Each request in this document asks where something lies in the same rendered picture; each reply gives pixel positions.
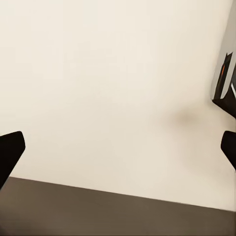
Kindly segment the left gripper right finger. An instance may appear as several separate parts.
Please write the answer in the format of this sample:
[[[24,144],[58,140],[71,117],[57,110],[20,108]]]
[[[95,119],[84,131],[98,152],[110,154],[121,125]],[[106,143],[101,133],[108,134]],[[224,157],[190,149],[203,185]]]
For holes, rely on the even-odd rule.
[[[236,169],[236,132],[225,131],[222,141],[221,149]]]

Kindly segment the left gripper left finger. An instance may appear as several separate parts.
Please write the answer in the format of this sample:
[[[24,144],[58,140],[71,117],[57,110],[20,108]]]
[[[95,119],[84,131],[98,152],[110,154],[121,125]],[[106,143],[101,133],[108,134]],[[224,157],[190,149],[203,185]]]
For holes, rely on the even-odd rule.
[[[25,149],[25,140],[21,131],[0,136],[0,189]]]

